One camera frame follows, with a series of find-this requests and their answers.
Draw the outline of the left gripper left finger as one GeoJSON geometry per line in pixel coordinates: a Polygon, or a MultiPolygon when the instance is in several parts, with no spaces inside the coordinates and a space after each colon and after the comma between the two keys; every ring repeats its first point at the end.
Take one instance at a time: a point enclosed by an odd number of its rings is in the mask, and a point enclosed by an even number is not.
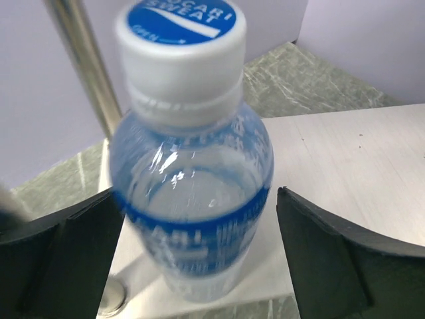
{"type": "Polygon", "coordinates": [[[107,189],[38,219],[1,219],[1,317],[95,318],[124,216],[107,189]]]}

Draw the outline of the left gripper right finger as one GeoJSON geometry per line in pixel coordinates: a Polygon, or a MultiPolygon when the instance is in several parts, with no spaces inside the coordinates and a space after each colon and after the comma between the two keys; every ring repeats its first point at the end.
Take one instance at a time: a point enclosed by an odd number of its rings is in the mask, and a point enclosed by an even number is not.
{"type": "Polygon", "coordinates": [[[277,217],[301,318],[423,318],[424,247],[328,212],[286,187],[277,217]]]}

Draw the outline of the water bottle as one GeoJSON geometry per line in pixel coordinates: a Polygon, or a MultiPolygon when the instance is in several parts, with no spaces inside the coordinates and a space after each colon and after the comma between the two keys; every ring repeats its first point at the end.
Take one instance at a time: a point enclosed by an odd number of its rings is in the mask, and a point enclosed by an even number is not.
{"type": "Polygon", "coordinates": [[[118,206],[174,292],[235,286],[274,172],[243,100],[247,23],[230,1],[139,1],[116,20],[131,107],[110,143],[118,206]]]}

